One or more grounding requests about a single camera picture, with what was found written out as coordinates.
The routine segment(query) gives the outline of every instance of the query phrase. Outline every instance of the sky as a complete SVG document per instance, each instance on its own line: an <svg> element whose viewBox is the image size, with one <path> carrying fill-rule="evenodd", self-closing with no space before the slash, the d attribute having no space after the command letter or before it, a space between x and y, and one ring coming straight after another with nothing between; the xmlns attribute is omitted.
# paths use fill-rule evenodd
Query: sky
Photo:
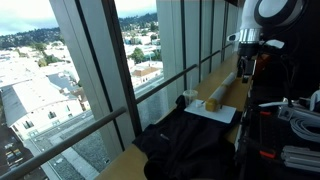
<svg viewBox="0 0 320 180"><path fill-rule="evenodd" d="M156 12L156 0L115 0L119 17ZM49 0L0 0L0 35L58 27Z"/></svg>

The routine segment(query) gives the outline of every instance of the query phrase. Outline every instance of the red part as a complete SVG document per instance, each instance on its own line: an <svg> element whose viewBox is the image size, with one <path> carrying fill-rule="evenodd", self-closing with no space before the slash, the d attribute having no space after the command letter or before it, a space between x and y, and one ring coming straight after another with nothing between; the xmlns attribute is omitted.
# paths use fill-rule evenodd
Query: red part
<svg viewBox="0 0 320 180"><path fill-rule="evenodd" d="M274 159L276 157L276 153L267 153L265 151L259 151L260 152L260 155L261 156L264 156L264 157L267 157L267 158L270 158L270 159Z"/></svg>
<svg viewBox="0 0 320 180"><path fill-rule="evenodd" d="M268 112L268 111L260 111L260 115L270 116L270 115L271 115L271 112Z"/></svg>

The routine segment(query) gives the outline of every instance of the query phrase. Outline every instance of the paper sheet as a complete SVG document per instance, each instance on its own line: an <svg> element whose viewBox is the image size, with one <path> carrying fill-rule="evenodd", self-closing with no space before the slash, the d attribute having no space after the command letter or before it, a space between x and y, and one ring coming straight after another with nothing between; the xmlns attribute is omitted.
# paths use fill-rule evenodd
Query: paper sheet
<svg viewBox="0 0 320 180"><path fill-rule="evenodd" d="M196 107L196 103L201 104L201 102L203 101L198 99L193 101L184 111L228 124L236 112L236 108L224 105L217 112L210 112L205 109L205 104L201 107Z"/></svg>

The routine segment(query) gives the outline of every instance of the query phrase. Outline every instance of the hill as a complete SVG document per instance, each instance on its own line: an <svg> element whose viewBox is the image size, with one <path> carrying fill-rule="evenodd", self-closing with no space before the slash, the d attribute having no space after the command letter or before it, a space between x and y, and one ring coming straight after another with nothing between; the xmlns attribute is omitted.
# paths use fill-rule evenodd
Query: hill
<svg viewBox="0 0 320 180"><path fill-rule="evenodd" d="M149 23L158 21L157 13L147 13L143 16L119 18L122 31L131 30L132 27L145 28ZM12 35L0 36L0 49L10 47L31 46L35 43L49 43L53 41L64 42L60 28L35 29L27 32L19 32Z"/></svg>

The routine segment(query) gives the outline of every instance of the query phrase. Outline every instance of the black cloth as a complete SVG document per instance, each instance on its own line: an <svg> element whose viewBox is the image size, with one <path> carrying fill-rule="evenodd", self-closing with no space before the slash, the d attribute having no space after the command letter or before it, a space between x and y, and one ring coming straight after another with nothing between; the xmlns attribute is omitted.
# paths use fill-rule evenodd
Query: black cloth
<svg viewBox="0 0 320 180"><path fill-rule="evenodd" d="M175 109L133 141L148 157L145 176L149 180L230 179L235 150L222 135L239 119L237 112L225 124Z"/></svg>

